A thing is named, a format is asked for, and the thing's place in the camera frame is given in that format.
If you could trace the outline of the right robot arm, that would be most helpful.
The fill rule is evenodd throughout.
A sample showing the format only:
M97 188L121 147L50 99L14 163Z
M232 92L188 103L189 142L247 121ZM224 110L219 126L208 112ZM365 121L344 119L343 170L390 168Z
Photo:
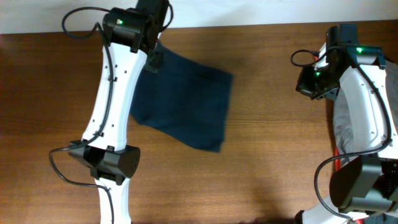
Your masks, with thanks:
M303 64L296 89L320 100L344 95L353 151L330 158L338 165L329 196L302 210L296 223L356 223L397 215L397 131L386 93L386 59L380 47L361 45L354 24L329 28L316 61Z

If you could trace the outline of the navy blue shorts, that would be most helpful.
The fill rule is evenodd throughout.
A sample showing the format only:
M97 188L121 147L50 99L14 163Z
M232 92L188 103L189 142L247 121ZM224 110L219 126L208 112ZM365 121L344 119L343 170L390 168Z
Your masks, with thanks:
M194 149L220 152L232 74L196 63L162 44L156 52L159 70L144 69L139 75L131 116Z

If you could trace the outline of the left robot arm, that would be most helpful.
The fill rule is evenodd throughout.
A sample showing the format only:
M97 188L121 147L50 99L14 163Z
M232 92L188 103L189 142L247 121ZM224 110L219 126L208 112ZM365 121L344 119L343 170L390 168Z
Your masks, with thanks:
M129 183L140 158L127 145L127 122L136 84L156 62L155 48L173 9L168 1L138 1L128 9L106 11L95 26L104 40L101 78L91 120L69 155L89 168L99 191L100 222L130 223Z

